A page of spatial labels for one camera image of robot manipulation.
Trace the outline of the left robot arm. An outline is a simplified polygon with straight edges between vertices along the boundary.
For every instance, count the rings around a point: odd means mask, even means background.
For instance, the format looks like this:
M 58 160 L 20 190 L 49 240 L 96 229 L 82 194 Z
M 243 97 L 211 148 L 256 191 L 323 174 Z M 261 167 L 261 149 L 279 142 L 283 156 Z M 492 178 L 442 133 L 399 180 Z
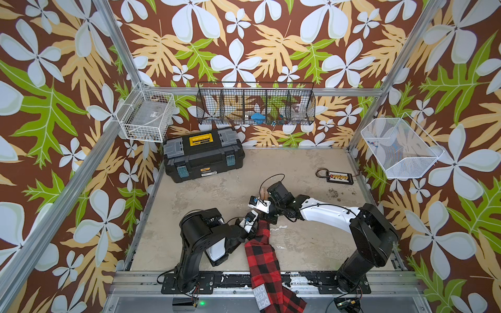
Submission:
M 211 265 L 225 262 L 249 235 L 257 229 L 259 214 L 252 210 L 235 223 L 225 222 L 216 208 L 196 210 L 180 222 L 182 252 L 175 268 L 176 287 L 181 293 L 194 290 L 198 282 L 200 262 L 205 254 Z

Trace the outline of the red plaid sleeve forearm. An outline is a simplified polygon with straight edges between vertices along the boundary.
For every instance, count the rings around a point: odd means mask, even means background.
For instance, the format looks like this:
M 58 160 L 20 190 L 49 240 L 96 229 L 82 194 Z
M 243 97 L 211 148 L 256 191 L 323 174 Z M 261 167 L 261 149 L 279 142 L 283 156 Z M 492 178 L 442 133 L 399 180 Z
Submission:
M 283 286 L 270 235 L 270 223 L 260 220 L 254 238 L 245 244 L 251 286 L 258 309 L 260 312 L 303 312 L 307 303 Z

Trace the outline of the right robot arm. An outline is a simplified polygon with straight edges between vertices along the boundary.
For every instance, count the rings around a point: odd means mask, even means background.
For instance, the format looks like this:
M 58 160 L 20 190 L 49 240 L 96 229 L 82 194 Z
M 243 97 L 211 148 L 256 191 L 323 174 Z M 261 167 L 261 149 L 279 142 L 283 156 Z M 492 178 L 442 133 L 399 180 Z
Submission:
M 319 222 L 352 235 L 356 250 L 336 271 L 334 287 L 343 293 L 354 291 L 375 267 L 384 267 L 400 240 L 396 229 L 377 206 L 346 207 L 292 195 L 282 182 L 261 188 L 256 201 L 264 216 L 275 222 L 279 216 L 291 220 Z

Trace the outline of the small black electronic board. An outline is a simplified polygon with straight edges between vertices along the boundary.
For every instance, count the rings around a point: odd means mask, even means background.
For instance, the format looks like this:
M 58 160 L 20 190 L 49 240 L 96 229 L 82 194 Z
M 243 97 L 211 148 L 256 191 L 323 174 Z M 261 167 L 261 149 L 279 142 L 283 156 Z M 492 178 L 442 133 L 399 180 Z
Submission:
M 328 183 L 337 183 L 344 185 L 354 184 L 354 179 L 352 177 L 352 174 L 343 172 L 329 172 L 326 177 L 326 181 Z

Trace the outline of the black toolbox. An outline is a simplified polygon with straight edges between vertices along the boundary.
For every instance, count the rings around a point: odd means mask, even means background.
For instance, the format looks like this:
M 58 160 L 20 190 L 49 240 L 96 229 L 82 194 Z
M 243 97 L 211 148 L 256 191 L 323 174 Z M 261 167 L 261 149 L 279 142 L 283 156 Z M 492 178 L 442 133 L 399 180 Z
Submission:
M 245 158 L 231 127 L 166 140 L 163 151 L 166 175 L 175 183 L 239 169 Z

